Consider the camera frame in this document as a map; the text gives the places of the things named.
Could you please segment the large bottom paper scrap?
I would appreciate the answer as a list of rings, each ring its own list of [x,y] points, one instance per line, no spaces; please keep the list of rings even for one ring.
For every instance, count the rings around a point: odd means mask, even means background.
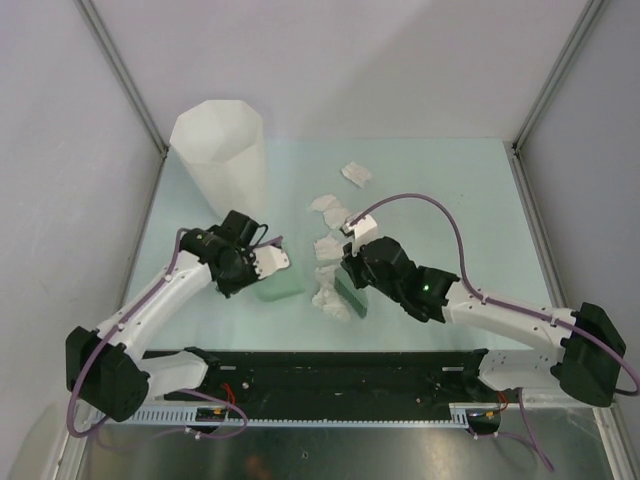
[[[314,276],[318,284],[318,290],[313,295],[311,304],[333,318],[348,321],[351,318],[348,306],[334,286],[337,269],[337,264],[315,269]]]

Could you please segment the green plastic dustpan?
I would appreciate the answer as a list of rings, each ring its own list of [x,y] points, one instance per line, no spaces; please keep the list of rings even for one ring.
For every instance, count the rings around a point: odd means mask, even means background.
[[[254,292],[263,302],[274,302],[305,292],[304,278],[299,268],[290,266],[258,282]]]

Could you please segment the green hand brush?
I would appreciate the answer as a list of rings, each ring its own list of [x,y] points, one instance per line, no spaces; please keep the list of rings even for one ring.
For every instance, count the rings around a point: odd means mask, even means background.
[[[342,268],[337,269],[334,274],[334,289],[360,318],[367,316],[369,301],[366,293],[354,286],[351,278]]]

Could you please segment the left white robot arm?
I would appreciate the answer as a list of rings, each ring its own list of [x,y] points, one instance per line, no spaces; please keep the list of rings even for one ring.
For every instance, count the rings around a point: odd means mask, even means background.
[[[221,387],[216,358],[197,347],[148,358],[159,330],[201,290],[214,287],[225,298],[289,267],[280,241],[253,243],[261,226],[230,211],[208,229],[181,228],[167,264],[133,300],[88,330],[75,328],[65,341],[67,419],[78,401],[122,422],[149,399],[187,389],[214,397]]]

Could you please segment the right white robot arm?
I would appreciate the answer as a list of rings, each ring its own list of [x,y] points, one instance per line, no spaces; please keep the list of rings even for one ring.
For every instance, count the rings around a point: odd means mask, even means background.
[[[464,372],[461,388],[469,399],[484,401],[496,390],[560,388],[582,403],[611,405],[626,345],[603,308],[478,298],[457,275],[417,265],[390,237],[347,243],[341,265],[355,288],[378,290],[422,323],[471,326],[526,345],[519,353],[487,352]]]

